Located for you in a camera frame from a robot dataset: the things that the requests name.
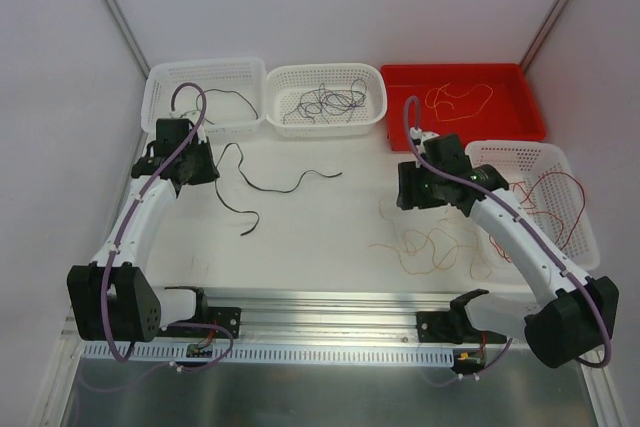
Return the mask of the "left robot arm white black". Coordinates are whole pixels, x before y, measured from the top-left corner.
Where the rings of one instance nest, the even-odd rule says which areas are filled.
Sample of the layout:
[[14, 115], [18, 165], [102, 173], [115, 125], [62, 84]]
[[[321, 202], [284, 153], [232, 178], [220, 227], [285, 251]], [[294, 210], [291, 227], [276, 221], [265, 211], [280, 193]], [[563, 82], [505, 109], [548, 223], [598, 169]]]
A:
[[182, 188], [218, 177], [211, 145], [191, 121], [157, 121], [156, 137], [131, 168], [126, 203], [103, 247], [67, 275], [83, 340], [150, 342], [173, 323], [189, 336], [208, 329], [210, 312], [200, 289], [154, 287], [145, 268], [157, 230]]

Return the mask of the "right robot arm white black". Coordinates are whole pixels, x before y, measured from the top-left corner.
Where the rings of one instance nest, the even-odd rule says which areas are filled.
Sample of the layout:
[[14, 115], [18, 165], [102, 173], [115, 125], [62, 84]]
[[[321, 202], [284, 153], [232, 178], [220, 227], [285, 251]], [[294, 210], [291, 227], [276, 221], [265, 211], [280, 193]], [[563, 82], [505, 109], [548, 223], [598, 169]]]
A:
[[469, 342], [483, 331], [525, 341], [547, 367], [577, 361], [606, 367], [612, 357], [619, 290], [577, 266], [535, 224], [493, 166], [473, 166], [455, 134], [419, 128], [406, 135], [415, 158], [398, 166], [404, 210], [450, 205], [491, 236], [533, 293], [531, 303], [476, 290], [458, 297], [450, 333]]

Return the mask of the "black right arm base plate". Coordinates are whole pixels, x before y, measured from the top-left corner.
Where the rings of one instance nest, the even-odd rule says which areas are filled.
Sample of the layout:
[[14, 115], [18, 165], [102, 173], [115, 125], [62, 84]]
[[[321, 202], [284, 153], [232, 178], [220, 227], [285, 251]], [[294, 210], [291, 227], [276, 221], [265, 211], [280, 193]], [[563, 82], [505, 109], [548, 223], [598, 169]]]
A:
[[467, 316], [449, 311], [418, 311], [415, 315], [420, 343], [505, 344], [507, 337], [492, 331], [481, 331], [471, 326]]

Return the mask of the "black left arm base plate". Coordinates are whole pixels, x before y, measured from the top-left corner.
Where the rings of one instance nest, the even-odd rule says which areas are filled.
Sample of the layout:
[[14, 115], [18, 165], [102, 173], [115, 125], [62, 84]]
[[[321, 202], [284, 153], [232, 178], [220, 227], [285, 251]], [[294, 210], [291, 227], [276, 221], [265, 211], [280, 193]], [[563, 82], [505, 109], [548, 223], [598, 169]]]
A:
[[207, 324], [222, 327], [228, 331], [233, 339], [239, 336], [241, 325], [242, 309], [240, 307], [207, 307], [202, 312], [197, 313], [193, 318], [186, 320], [190, 326], [169, 326], [166, 330], [158, 332], [159, 337], [176, 337], [187, 339], [205, 339], [210, 334], [214, 339], [225, 338], [226, 335], [220, 331], [214, 331], [201, 327], [194, 327], [194, 324]]

